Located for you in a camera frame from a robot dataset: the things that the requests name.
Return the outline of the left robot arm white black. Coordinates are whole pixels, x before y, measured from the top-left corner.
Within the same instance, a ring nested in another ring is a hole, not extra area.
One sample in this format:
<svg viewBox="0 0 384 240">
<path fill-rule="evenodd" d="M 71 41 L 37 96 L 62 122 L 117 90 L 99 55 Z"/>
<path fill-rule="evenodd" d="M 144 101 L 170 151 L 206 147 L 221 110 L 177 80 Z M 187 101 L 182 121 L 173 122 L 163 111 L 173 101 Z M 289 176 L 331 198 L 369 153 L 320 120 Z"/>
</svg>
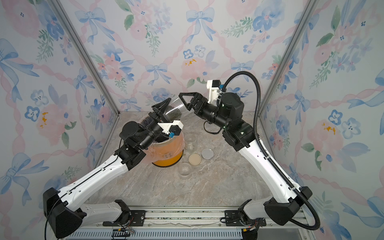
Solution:
<svg viewBox="0 0 384 240">
<path fill-rule="evenodd" d="M 123 226 L 132 220 L 131 210 L 122 200 L 92 207 L 87 207 L 85 201 L 145 158 L 145 151 L 163 135 L 160 124 L 167 121 L 165 110 L 170 102 L 168 98 L 154 105 L 147 125 L 135 121 L 126 123 L 120 133 L 119 148 L 93 171 L 59 190 L 50 188 L 43 193 L 45 227 L 51 227 L 57 239 L 89 224 L 111 222 Z"/>
</svg>

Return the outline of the glass jar with tea leaves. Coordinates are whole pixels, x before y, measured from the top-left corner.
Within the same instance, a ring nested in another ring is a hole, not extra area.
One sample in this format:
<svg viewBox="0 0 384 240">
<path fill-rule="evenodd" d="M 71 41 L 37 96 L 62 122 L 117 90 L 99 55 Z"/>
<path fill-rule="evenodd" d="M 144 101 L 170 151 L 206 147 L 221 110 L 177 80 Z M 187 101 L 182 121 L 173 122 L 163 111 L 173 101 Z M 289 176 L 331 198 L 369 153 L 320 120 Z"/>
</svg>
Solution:
<svg viewBox="0 0 384 240">
<path fill-rule="evenodd" d="M 197 137 L 194 134 L 185 135 L 185 149 L 189 152 L 195 151 L 197 148 Z"/>
</svg>

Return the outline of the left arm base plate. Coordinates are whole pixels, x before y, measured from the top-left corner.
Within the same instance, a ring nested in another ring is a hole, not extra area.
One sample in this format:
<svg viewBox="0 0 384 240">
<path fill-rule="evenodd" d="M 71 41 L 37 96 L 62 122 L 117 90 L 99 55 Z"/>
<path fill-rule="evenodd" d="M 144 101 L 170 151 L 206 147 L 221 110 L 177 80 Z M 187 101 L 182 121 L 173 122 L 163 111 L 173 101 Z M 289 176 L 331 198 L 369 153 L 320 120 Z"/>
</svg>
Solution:
<svg viewBox="0 0 384 240">
<path fill-rule="evenodd" d="M 116 221 L 103 222 L 103 227 L 143 227 L 146 213 L 145 210 L 123 212 Z"/>
</svg>

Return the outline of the beige jar lid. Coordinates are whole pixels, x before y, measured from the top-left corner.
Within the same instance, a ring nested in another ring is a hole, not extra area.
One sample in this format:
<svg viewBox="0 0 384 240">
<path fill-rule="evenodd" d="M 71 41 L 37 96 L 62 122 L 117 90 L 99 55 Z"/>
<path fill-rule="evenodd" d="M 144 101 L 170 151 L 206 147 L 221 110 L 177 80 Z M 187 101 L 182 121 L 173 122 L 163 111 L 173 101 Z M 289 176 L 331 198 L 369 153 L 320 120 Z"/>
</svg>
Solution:
<svg viewBox="0 0 384 240">
<path fill-rule="evenodd" d="M 202 158 L 199 154 L 191 154 L 189 156 L 189 163 L 192 165 L 192 166 L 198 166 L 200 165 L 202 162 Z"/>
</svg>

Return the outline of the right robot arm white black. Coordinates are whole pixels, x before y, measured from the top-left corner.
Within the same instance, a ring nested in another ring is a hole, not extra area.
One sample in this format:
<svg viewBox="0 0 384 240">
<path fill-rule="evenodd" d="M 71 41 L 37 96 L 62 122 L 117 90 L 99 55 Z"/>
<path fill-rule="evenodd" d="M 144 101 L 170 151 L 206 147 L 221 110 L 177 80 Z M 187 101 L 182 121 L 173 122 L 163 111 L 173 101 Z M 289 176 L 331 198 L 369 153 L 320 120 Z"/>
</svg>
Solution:
<svg viewBox="0 0 384 240">
<path fill-rule="evenodd" d="M 237 94 L 225 93 L 218 106 L 209 104 L 208 99 L 199 93 L 180 93 L 179 98 L 187 110 L 220 127 L 225 141 L 256 169 L 269 187 L 271 197 L 247 200 L 239 207 L 244 225 L 270 218 L 280 226 L 291 222 L 307 230 L 316 228 L 294 220 L 301 206 L 308 203 L 311 190 L 294 182 L 270 156 L 257 134 L 257 128 L 242 119 L 244 103 Z"/>
</svg>

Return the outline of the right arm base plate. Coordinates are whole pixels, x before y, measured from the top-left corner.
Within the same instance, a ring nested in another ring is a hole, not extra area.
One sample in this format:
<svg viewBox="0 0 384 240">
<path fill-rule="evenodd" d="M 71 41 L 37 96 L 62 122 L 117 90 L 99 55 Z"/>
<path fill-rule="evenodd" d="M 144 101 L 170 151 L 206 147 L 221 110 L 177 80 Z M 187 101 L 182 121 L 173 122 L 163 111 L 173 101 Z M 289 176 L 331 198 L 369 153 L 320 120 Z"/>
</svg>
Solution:
<svg viewBox="0 0 384 240">
<path fill-rule="evenodd" d="M 251 220 L 243 212 L 238 210 L 225 210 L 224 217 L 220 219 L 222 224 L 225 224 L 227 227 L 265 227 L 267 225 L 264 218 L 257 218 Z"/>
</svg>

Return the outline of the grey metal jar lid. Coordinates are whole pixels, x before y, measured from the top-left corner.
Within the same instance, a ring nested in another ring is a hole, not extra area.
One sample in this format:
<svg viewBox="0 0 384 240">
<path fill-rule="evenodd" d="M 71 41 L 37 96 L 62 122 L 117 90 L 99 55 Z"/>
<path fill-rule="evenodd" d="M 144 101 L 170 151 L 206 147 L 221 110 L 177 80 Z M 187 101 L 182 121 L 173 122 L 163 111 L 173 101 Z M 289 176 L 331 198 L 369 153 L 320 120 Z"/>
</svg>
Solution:
<svg viewBox="0 0 384 240">
<path fill-rule="evenodd" d="M 212 149 L 209 149 L 209 148 L 205 148 L 201 151 L 201 156 L 205 160 L 211 160 L 214 157 L 214 155 L 215 155 L 214 151 Z"/>
</svg>

